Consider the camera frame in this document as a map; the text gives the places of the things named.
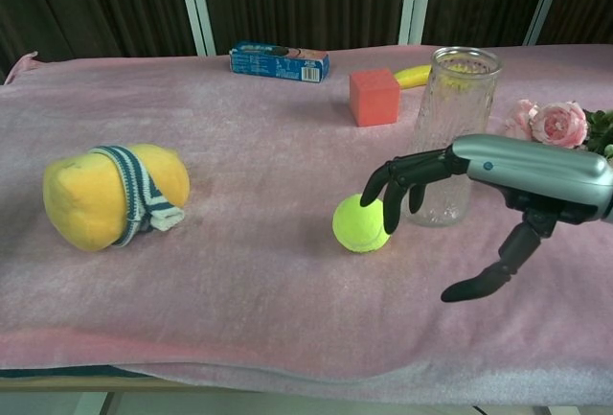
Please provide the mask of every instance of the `yellow banana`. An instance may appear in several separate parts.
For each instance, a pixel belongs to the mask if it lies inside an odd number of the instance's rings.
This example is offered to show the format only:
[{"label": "yellow banana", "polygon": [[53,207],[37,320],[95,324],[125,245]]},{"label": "yellow banana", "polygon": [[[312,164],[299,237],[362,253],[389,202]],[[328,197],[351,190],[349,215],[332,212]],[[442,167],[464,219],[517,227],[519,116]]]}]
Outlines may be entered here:
[{"label": "yellow banana", "polygon": [[417,67],[405,68],[394,73],[394,78],[400,84],[400,89],[410,87],[425,86],[428,83],[428,76],[432,65],[419,65]]}]

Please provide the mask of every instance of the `blue box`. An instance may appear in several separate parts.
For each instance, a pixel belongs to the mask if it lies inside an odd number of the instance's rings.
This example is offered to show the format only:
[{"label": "blue box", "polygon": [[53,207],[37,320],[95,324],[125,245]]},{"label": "blue box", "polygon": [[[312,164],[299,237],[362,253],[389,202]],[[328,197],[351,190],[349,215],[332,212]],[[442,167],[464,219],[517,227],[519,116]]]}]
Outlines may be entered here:
[{"label": "blue box", "polygon": [[230,68],[246,75],[321,82],[328,74],[329,54],[241,41],[230,51]]}]

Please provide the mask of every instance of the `stuffed toy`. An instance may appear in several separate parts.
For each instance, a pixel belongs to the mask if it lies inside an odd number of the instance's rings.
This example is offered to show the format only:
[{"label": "stuffed toy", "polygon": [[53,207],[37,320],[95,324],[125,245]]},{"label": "stuffed toy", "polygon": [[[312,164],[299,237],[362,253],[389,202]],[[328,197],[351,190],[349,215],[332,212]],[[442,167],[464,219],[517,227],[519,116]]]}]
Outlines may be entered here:
[{"label": "stuffed toy", "polygon": [[96,147],[50,164],[43,201],[52,225],[85,251],[125,246],[184,218],[190,179],[176,151],[152,144]]}]

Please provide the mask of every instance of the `glass jar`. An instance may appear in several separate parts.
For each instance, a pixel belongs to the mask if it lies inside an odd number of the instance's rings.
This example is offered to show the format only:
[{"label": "glass jar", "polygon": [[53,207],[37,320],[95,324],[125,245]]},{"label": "glass jar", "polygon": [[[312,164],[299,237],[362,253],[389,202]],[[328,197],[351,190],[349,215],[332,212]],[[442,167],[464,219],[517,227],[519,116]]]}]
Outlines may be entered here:
[{"label": "glass jar", "polygon": [[[484,132],[488,125],[500,59],[476,48],[441,48],[432,56],[432,70],[421,99],[420,113],[408,154],[444,149],[462,135]],[[403,214],[422,226],[449,226],[468,210],[471,181],[453,175],[426,187],[421,209]]]}]

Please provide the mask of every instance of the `red block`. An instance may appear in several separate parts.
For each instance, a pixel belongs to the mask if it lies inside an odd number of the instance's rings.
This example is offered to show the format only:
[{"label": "red block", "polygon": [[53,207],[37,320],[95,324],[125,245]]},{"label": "red block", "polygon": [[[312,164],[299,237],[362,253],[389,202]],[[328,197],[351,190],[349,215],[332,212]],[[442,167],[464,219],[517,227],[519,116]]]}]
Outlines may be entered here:
[{"label": "red block", "polygon": [[389,125],[398,120],[400,84],[387,68],[353,72],[349,100],[358,126]]}]

